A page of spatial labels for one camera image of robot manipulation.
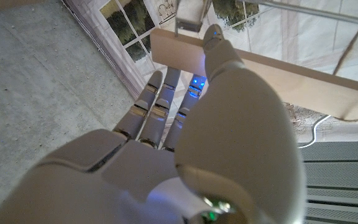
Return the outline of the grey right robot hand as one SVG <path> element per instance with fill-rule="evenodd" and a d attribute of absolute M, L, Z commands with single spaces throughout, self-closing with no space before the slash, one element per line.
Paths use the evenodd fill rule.
<path fill-rule="evenodd" d="M 166 136 L 179 71 L 155 72 L 111 131 L 45 156 L 0 205 L 0 223 L 301 223 L 306 180 L 288 114 L 217 24 L 206 75 Z"/>

